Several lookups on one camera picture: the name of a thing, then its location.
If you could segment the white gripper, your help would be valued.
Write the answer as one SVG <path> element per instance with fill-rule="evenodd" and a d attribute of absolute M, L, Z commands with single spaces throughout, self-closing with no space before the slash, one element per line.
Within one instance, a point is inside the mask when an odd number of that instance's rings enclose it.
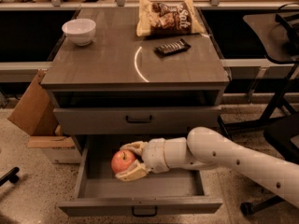
<path fill-rule="evenodd" d="M 128 182 L 145 177 L 149 171 L 155 174 L 168 172 L 169 167 L 164 156 L 164 143 L 163 138 L 158 138 L 148 142 L 135 141 L 121 146 L 120 150 L 129 150 L 141 156 L 144 163 L 136 160 L 126 170 L 115 174 L 115 177 L 120 181 Z"/>

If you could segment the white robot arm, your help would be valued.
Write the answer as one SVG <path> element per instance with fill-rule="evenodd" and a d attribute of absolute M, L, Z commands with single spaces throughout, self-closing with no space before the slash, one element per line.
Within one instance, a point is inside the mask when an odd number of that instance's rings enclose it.
<path fill-rule="evenodd" d="M 299 165 L 242 147 L 206 127 L 174 139 L 136 141 L 120 148 L 111 161 L 115 177 L 133 181 L 150 172 L 205 170 L 223 165 L 236 170 L 284 201 L 299 207 Z"/>

